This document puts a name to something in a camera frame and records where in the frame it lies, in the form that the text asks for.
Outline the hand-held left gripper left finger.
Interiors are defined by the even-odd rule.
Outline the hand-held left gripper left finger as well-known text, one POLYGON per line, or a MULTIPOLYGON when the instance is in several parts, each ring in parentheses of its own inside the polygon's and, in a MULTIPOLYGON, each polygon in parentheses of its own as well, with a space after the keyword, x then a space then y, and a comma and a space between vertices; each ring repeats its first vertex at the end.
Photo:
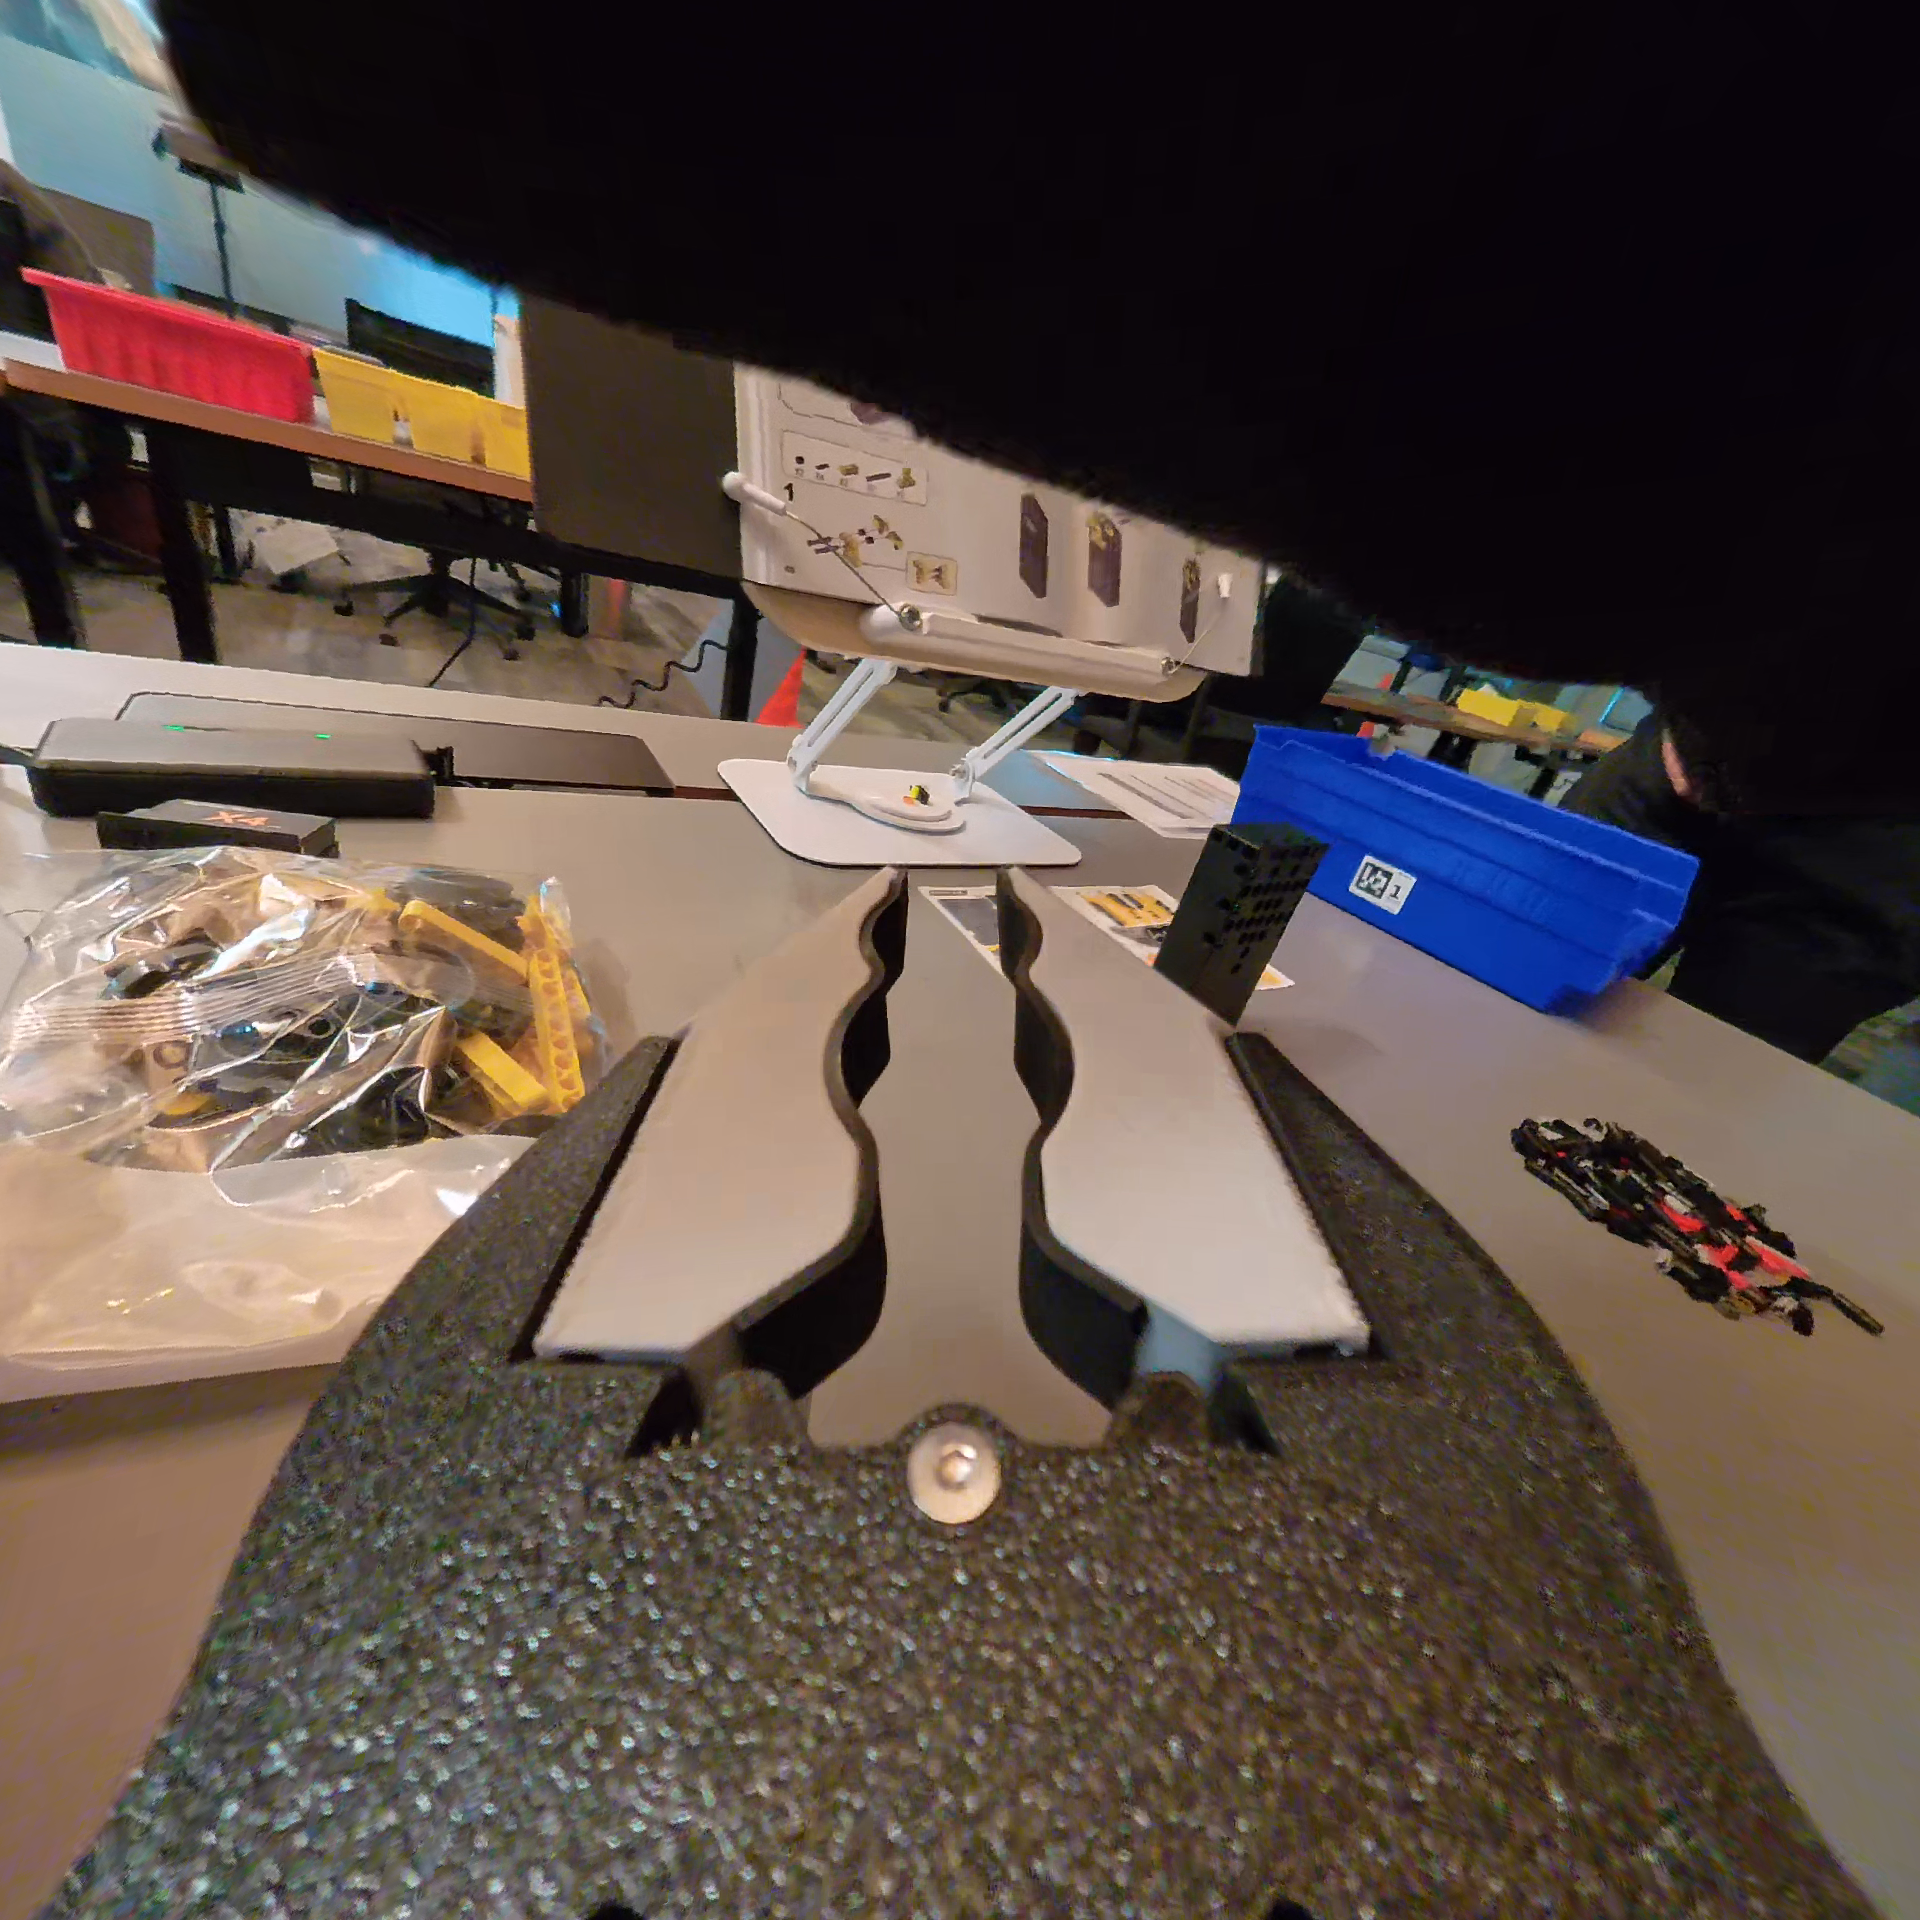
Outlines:
POLYGON ((536 1357, 660 1372, 628 1453, 718 1425, 761 1380, 807 1437, 875 1335, 887 1250, 869 1096, 892 1064, 904 872, 884 869, 678 1037, 599 1189, 536 1357))

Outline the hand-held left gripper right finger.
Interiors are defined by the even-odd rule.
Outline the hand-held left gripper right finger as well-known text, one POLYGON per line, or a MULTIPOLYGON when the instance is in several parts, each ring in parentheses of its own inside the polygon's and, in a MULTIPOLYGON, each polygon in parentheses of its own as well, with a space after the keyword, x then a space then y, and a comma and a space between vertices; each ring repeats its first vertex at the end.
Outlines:
POLYGON ((1232 1033, 1023 870, 995 930, 1035 1111, 1020 1309, 1053 1369, 1107 1409, 1157 1375, 1218 1409, 1237 1364, 1374 1357, 1232 1033))

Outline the blue plastic bin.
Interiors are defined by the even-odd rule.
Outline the blue plastic bin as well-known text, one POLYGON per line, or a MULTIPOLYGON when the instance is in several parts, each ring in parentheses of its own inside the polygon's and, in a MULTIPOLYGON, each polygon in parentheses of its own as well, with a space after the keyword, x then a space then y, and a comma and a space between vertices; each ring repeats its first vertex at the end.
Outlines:
POLYGON ((1309 897, 1571 1017, 1668 945, 1694 856, 1346 732, 1261 728, 1234 824, 1324 844, 1309 897))

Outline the black toy block assembly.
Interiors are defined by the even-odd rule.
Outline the black toy block assembly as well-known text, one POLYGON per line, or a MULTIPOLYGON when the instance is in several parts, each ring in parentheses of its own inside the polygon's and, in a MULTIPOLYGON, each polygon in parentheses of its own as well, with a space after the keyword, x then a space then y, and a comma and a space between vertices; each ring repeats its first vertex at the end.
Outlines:
POLYGON ((1326 854, 1326 843, 1285 824, 1214 827, 1159 940, 1156 971, 1237 1029, 1326 854))

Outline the leaflet with yellow picture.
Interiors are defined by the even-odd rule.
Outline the leaflet with yellow picture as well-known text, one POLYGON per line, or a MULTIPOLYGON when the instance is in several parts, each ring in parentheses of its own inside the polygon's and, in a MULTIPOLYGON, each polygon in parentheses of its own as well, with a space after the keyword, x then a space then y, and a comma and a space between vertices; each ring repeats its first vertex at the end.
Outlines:
MULTIPOLYGON (((1070 911, 1107 939, 1154 964, 1177 914, 1179 897, 1159 885, 1056 885, 1070 911)), ((990 885, 923 885, 923 900, 973 948, 999 964, 998 903, 990 885)))

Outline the white paper sheet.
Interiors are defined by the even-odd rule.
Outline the white paper sheet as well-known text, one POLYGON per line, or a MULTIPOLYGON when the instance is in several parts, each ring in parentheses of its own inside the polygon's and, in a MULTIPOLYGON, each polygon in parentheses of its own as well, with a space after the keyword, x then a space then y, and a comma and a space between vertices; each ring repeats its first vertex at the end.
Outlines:
POLYGON ((1237 780, 1205 766, 1136 764, 1088 754, 1032 758, 1100 806, 1176 843, 1201 843, 1213 828, 1228 827, 1241 799, 1237 780))

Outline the clear bag of yellow beams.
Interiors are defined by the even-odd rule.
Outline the clear bag of yellow beams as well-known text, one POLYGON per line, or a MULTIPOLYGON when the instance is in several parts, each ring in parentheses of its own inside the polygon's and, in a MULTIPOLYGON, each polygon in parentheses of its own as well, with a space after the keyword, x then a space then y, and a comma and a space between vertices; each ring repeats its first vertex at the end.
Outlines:
POLYGON ((253 846, 51 869, 4 985, 6 1147, 212 1176, 532 1139, 600 1078, 551 878, 253 846))

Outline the white book stand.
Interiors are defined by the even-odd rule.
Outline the white book stand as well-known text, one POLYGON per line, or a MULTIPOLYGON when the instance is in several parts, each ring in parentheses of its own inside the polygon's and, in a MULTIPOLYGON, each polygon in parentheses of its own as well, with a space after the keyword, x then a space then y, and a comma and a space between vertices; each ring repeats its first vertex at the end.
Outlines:
POLYGON ((719 758, 718 771, 775 844, 836 866, 1073 866, 1078 854, 1018 800, 1020 757, 1063 728, 1086 698, 1121 708, 1144 701, 1035 687, 990 675, 912 668, 892 661, 820 654, 790 638, 756 605, 769 640, 810 656, 804 721, 781 751, 719 758), (923 783, 942 803, 910 821, 898 794, 923 783))

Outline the pile of black red parts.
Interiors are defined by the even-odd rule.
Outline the pile of black red parts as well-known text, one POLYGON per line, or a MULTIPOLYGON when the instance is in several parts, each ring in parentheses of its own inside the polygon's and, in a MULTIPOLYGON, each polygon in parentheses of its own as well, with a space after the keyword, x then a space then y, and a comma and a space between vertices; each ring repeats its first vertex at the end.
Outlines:
POLYGON ((1645 1247, 1692 1303, 1724 1319, 1812 1338, 1828 1312, 1867 1338, 1885 1325, 1803 1262, 1763 1206, 1725 1197, 1692 1167, 1614 1121, 1527 1118, 1510 1147, 1575 1212, 1645 1247))

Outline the empty clear plastic bag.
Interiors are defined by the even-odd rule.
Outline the empty clear plastic bag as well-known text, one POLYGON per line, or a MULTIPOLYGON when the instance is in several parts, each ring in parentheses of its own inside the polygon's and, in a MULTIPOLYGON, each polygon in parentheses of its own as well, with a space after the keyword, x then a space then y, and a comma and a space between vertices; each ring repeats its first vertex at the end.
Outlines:
POLYGON ((436 1140, 211 1176, 3 1152, 3 1404, 333 1364, 531 1148, 436 1140))

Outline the small black box orange mark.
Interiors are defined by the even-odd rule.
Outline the small black box orange mark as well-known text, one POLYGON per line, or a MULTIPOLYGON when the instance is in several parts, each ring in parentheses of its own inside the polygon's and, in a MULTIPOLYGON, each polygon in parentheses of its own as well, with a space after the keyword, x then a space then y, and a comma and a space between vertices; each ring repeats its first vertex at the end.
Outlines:
POLYGON ((98 846, 123 854, 253 848, 296 858, 337 858, 332 819, 242 803, 167 800, 132 812, 102 812, 98 846))

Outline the black box with green light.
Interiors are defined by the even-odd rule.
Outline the black box with green light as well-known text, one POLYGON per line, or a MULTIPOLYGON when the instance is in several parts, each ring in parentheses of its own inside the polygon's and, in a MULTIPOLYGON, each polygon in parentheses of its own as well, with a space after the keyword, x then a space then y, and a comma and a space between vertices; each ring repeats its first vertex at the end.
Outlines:
POLYGON ((326 819, 427 821, 432 764, 399 734, 227 731, 142 719, 59 719, 17 758, 58 819, 176 800, 326 819))

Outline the office chair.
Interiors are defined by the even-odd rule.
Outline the office chair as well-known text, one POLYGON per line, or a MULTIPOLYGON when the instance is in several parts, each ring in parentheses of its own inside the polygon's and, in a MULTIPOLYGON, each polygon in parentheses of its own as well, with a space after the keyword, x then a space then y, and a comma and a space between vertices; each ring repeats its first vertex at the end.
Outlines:
POLYGON ((345 584, 332 595, 332 614, 366 619, 375 644, 390 652, 417 630, 448 630, 458 640, 489 630, 515 661, 537 636, 537 589, 517 564, 429 548, 412 573, 345 584))

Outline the instruction booklet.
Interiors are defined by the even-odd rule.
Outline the instruction booklet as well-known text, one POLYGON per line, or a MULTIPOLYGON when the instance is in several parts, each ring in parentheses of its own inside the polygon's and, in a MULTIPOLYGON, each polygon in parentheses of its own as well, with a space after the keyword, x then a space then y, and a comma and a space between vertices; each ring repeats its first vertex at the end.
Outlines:
POLYGON ((820 654, 1144 701, 1258 661, 1263 565, 736 367, 741 575, 820 654))

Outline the black panel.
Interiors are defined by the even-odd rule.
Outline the black panel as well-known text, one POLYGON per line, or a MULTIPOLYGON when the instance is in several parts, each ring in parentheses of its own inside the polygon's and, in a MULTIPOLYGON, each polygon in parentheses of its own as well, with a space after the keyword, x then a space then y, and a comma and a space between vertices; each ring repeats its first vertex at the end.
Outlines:
POLYGON ((607 580, 732 595, 732 365, 532 295, 517 323, 542 536, 607 580))

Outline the wooden table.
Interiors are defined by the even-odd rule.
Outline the wooden table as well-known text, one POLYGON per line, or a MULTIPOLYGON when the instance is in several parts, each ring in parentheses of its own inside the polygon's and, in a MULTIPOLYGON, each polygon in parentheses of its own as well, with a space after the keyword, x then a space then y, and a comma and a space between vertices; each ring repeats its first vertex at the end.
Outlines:
POLYGON ((160 573, 182 661, 220 662, 206 561, 188 508, 283 516, 420 548, 446 561, 515 564, 573 576, 715 599, 727 610, 719 716, 755 716, 758 616, 736 565, 675 564, 652 548, 561 538, 531 478, 377 445, 312 423, 235 413, 128 381, 40 367, 4 354, 4 400, 52 398, 136 426, 149 450, 160 573))

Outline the red plastic bin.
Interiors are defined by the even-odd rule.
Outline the red plastic bin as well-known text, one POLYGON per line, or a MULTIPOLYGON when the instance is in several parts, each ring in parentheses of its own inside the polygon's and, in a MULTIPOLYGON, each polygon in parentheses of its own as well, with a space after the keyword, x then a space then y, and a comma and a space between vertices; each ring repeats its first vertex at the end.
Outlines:
POLYGON ((69 374, 188 398, 278 423, 312 423, 313 355, 301 341, 180 301, 23 271, 69 374))

